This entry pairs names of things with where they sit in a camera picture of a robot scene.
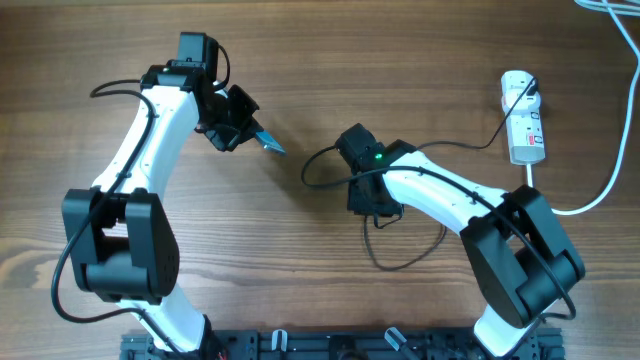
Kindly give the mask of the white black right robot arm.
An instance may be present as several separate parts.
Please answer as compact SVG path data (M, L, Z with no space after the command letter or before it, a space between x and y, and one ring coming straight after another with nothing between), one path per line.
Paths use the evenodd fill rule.
M352 174L348 210L381 228L380 218L396 222L410 206L461 238L487 302L473 334L488 355L513 354L584 278L581 257L538 190L474 183L402 140L383 145L361 124L343 132L335 148Z

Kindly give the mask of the teal screen Galaxy smartphone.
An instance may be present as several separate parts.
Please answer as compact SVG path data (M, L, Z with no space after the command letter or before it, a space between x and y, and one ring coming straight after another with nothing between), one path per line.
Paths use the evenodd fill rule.
M267 151L284 156L284 147L266 130L255 133L256 141Z

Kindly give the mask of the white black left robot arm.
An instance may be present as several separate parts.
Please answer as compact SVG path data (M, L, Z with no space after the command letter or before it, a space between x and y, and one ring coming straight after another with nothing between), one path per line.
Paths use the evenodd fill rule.
M89 188L69 190L62 203L67 244L52 279L55 311L67 321L82 320L59 298L61 273L70 263L81 290L116 304L113 316L136 316L167 359L224 355L208 318L177 284L179 247L162 199L184 143L196 132L221 152L251 139L283 150L254 118L257 103L241 87L217 79L225 53L214 38L183 32L176 58L139 79L95 88L93 98L138 98L138 112L109 166Z

